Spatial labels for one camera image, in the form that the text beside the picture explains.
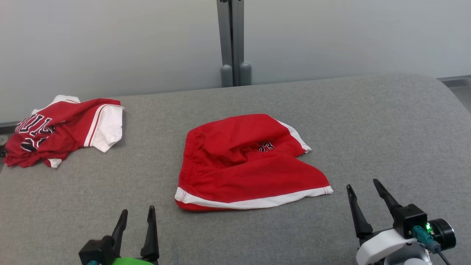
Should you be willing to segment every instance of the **white wall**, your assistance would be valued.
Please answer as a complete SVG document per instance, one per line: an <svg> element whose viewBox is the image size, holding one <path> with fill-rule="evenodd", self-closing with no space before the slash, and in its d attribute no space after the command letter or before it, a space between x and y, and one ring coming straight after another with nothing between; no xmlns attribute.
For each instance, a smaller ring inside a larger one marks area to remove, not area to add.
<svg viewBox="0 0 471 265"><path fill-rule="evenodd" d="M214 0L0 0L0 123L82 100L220 87Z"/></svg>
<svg viewBox="0 0 471 265"><path fill-rule="evenodd" d="M471 74L469 0L246 0L252 83Z"/></svg>

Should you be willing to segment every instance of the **white robot part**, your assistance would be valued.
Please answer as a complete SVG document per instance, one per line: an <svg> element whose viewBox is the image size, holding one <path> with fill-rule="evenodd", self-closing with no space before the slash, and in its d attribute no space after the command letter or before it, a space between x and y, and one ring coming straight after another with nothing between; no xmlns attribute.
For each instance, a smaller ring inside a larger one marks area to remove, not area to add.
<svg viewBox="0 0 471 265"><path fill-rule="evenodd" d="M404 239L394 229L383 231L361 245L357 252L358 265L374 264L386 258L384 265L431 265L428 251L415 238Z"/></svg>

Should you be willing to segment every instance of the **clothing tag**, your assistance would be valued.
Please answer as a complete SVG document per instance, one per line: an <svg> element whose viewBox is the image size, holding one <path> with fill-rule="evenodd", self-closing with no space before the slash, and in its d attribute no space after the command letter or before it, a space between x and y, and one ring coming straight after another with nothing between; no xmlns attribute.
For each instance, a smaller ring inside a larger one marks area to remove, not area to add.
<svg viewBox="0 0 471 265"><path fill-rule="evenodd" d="M49 162L51 162L51 167L52 168L57 168L60 163L62 163L62 159L60 158L49 158Z"/></svg>

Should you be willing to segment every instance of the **gray felt tablecloth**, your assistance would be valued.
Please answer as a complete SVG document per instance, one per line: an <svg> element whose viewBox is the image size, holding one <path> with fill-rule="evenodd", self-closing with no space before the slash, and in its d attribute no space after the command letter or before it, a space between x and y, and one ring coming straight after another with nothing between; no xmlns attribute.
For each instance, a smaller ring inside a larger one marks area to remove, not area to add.
<svg viewBox="0 0 471 265"><path fill-rule="evenodd" d="M373 178L399 203L446 219L458 243L445 255L454 265L471 260L471 115L433 78L368 75L118 99L124 136L108 153L81 149L58 169L3 169L0 264L80 264L81 247L111 234L125 208L121 254L139 256L149 205L161 265L354 264L345 186L374 229L392 226ZM293 126L313 149L300 159L324 172L333 194L261 210L179 209L173 196L187 132L251 113Z"/></svg>

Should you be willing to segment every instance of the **floor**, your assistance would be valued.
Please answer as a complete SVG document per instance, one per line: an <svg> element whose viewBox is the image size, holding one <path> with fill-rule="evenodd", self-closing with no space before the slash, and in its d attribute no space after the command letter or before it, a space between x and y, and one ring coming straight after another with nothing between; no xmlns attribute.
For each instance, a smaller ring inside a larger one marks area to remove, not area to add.
<svg viewBox="0 0 471 265"><path fill-rule="evenodd" d="M471 79L443 81L443 84L445 84L455 94L455 96L471 113ZM0 159L0 172L2 169L3 161Z"/></svg>

